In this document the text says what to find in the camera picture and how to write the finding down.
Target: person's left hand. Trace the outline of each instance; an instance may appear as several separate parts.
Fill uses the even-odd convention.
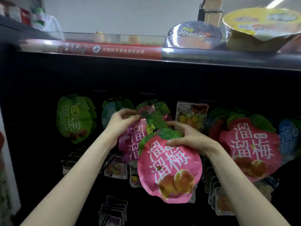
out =
[[[118,137],[134,122],[140,119],[135,110],[124,108],[115,112],[103,134],[112,141],[111,148],[117,144]]]

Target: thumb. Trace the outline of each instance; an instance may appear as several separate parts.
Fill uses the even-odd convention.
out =
[[[182,145],[182,144],[186,145],[186,139],[185,137],[175,138],[175,139],[167,140],[166,144],[171,147]]]
[[[129,126],[131,123],[134,123],[134,122],[138,121],[139,119],[140,119],[140,115],[137,114],[137,115],[134,115],[134,116],[131,116],[131,117],[125,119],[124,121],[125,121],[126,125]]]

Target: person's right hand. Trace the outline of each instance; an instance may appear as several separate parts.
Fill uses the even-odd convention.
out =
[[[167,121],[166,123],[170,126],[179,128],[179,132],[184,136],[182,138],[167,140],[166,144],[168,146],[187,145],[196,149],[203,156],[207,156],[209,151],[216,151],[222,148],[218,142],[205,136],[187,124],[182,124],[177,121]]]

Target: white logo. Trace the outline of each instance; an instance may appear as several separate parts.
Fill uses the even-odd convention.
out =
[[[100,49],[101,49],[100,46],[94,46],[94,47],[92,48],[92,50],[93,50],[94,53],[99,53]]]

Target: hand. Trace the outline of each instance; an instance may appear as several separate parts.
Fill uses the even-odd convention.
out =
[[[118,137],[124,133],[132,123],[139,119],[140,115],[132,109],[124,108],[115,112],[112,115],[108,126],[103,131],[103,134],[112,141],[110,147],[113,148],[117,144]]]
[[[208,151],[214,151],[216,149],[220,149],[221,145],[212,140],[208,136],[200,133],[196,129],[192,128],[187,124],[182,124],[177,121],[167,121],[168,125],[175,126],[179,128],[179,132],[182,134],[182,138],[176,138],[166,141],[168,146],[177,146],[177,145],[187,145],[191,148],[196,149],[199,154],[203,156],[207,156]]]

